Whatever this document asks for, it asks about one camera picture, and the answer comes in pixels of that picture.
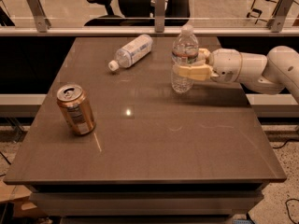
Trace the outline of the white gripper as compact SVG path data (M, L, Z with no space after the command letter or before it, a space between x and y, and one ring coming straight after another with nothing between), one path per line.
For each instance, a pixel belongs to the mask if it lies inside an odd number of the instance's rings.
M192 80L212 79L219 83L233 83L241 68L241 54L235 49L217 49L210 54L208 49L200 48L197 61L201 65L180 65L177 74Z

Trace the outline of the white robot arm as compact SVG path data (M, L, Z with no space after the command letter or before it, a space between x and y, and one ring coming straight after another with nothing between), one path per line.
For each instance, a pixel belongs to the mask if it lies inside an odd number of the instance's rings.
M299 103L299 53L277 46L267 55L235 49L199 49L201 60L193 65L175 64L172 70L191 80L211 79L218 83L240 83L263 94L279 94L287 89Z

